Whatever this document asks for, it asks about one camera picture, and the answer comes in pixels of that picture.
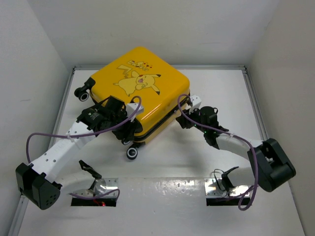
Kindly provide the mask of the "yellow suitcase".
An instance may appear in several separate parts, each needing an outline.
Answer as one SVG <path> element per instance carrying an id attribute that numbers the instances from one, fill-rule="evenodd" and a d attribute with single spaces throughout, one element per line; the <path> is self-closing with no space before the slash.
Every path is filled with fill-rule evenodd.
<path id="1" fill-rule="evenodd" d="M 91 75 L 74 95 L 80 101 L 91 98 L 87 121 L 97 119 L 92 129 L 100 131 L 114 126 L 136 109 L 137 114 L 113 130 L 124 145 L 128 159 L 150 142 L 184 107 L 189 94 L 189 79 L 144 47 L 136 47 Z"/>

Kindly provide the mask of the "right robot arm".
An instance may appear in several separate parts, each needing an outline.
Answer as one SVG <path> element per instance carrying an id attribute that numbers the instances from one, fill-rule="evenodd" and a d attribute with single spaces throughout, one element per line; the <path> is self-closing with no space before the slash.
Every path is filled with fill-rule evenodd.
<path id="1" fill-rule="evenodd" d="M 233 167 L 222 173 L 220 185 L 225 191 L 239 185 L 252 185 L 272 192 L 296 176 L 295 167 L 277 140 L 247 141 L 232 135 L 219 124 L 217 113 L 216 108 L 209 106 L 193 112 L 185 109 L 176 121 L 183 129 L 195 127 L 200 130 L 208 145 L 249 161 L 249 168 Z"/>

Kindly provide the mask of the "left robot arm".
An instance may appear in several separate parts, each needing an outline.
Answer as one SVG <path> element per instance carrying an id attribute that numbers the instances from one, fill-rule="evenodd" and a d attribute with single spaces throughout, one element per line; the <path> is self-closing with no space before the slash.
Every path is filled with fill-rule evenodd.
<path id="1" fill-rule="evenodd" d="M 133 123 L 143 109 L 139 96 L 129 103 L 109 96 L 84 109 L 65 135 L 56 136 L 59 140 L 51 148 L 16 168 L 20 193 L 41 210 L 50 208 L 61 194 L 62 184 L 56 178 L 71 158 L 98 135 Z"/>

